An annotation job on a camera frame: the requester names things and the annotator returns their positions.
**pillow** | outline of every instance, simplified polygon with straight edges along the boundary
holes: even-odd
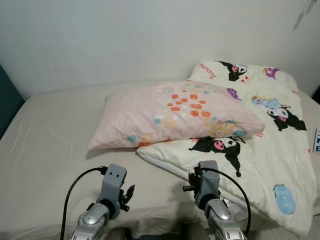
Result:
[[[264,123],[223,87],[193,81],[125,90],[106,99],[89,149],[140,147],[172,139],[246,137]]]

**black cartoon character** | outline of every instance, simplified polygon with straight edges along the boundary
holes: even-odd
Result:
[[[213,151],[215,153],[225,154],[225,158],[235,168],[236,176],[241,177],[240,163],[238,160],[238,155],[240,153],[240,143],[235,140],[235,137],[195,138],[195,141],[196,144],[192,148],[189,148],[190,151],[196,150],[204,153]]]
[[[244,64],[231,64],[224,61],[219,61],[223,66],[226,66],[226,68],[229,71],[229,81],[237,81],[239,79],[239,76],[242,74],[245,74],[247,72],[247,65]]]
[[[304,121],[299,120],[299,118],[293,115],[287,107],[270,108],[267,113],[273,118],[279,131],[288,128],[288,126],[293,127],[296,130],[307,130]]]

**bed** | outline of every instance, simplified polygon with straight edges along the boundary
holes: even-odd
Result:
[[[186,182],[145,162],[135,154],[136,149],[87,150],[105,97],[119,89],[151,83],[83,87],[26,101],[0,141],[1,239],[57,239],[70,184],[85,170],[110,163],[127,169],[123,189],[135,184],[135,192],[128,204],[130,211],[110,221],[107,231],[127,227],[138,238],[178,231],[186,222],[205,225],[204,213],[195,206],[193,194],[182,191]],[[312,148],[315,128],[320,126],[320,106],[303,92],[300,97]],[[318,184],[313,208],[317,215],[320,161],[316,153],[311,153],[311,157]],[[96,201],[101,183],[102,176],[91,173],[76,185],[68,205],[67,234],[75,229],[80,214]],[[260,219],[252,227],[264,224]]]

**black cable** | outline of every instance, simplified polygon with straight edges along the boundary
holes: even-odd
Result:
[[[232,177],[230,177],[228,174],[224,173],[223,171],[219,171],[217,169],[209,168],[209,167],[202,167],[200,170],[201,171],[211,171],[211,172],[215,172],[215,173],[221,174],[221,175],[225,176],[227,179],[231,180],[231,182],[233,182],[240,189],[241,193],[244,196],[245,203],[246,203],[246,208],[248,210],[248,222],[246,224],[246,229],[245,229],[245,232],[244,232],[244,235],[247,237],[248,233],[249,233],[249,230],[250,230],[250,225],[251,225],[251,208],[250,208],[249,199],[248,199],[245,191],[243,190],[243,188],[239,185],[239,183],[237,183],[236,180],[234,180]]]
[[[60,240],[64,240],[64,236],[65,236],[65,228],[66,228],[66,218],[67,218],[67,208],[68,208],[68,201],[69,201],[69,197],[71,194],[72,189],[74,188],[74,186],[76,185],[76,183],[86,174],[93,172],[93,171],[100,171],[100,173],[102,175],[105,175],[107,172],[107,167],[106,166],[102,166],[102,167],[94,167],[91,168],[83,173],[81,173],[76,180],[73,181],[72,185],[69,188],[68,193],[66,194],[65,197],[65,201],[64,201],[64,207],[63,207],[63,217],[62,217],[62,225],[61,225],[61,233],[60,233]]]

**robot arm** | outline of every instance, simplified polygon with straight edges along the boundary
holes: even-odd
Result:
[[[208,219],[209,239],[245,240],[246,237],[235,222],[225,203],[220,200],[220,176],[216,172],[201,171],[203,168],[218,169],[216,161],[200,161],[189,174],[190,186],[184,186],[183,191],[194,191],[195,204],[204,210]]]
[[[132,185],[126,195],[121,189],[127,170],[121,166],[110,164],[102,182],[101,193],[96,203],[92,203],[78,219],[78,226],[70,240],[98,240],[103,235],[109,220],[114,220],[121,210],[129,211],[126,205],[134,194]]]

